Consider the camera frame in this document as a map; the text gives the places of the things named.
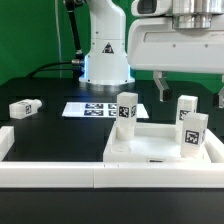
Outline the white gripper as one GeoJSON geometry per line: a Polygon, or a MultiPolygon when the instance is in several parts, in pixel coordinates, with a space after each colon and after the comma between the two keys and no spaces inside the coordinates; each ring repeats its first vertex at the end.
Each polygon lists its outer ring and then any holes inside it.
{"type": "Polygon", "coordinates": [[[224,73],[224,16],[214,16],[209,29],[174,30],[170,17],[135,20],[128,35],[128,63],[151,70],[161,102],[172,96],[170,72],[224,73]]]}

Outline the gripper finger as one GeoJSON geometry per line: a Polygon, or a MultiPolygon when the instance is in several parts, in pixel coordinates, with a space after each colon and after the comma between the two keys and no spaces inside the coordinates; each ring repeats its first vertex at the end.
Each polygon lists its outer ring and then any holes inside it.
{"type": "MultiPolygon", "coordinates": [[[[224,84],[224,74],[222,75],[222,83],[224,84]]],[[[220,92],[216,95],[215,103],[219,108],[224,108],[224,86],[220,90],[220,92]]]]}

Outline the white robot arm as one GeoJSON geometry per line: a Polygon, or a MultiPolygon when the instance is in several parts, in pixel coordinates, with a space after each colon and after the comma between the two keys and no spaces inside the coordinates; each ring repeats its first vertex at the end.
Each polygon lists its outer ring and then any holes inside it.
{"type": "Polygon", "coordinates": [[[81,83],[114,88],[134,81],[132,69],[149,70],[166,101],[168,72],[220,74],[224,81],[224,0],[134,0],[130,26],[112,0],[85,2],[91,48],[81,83]]]}

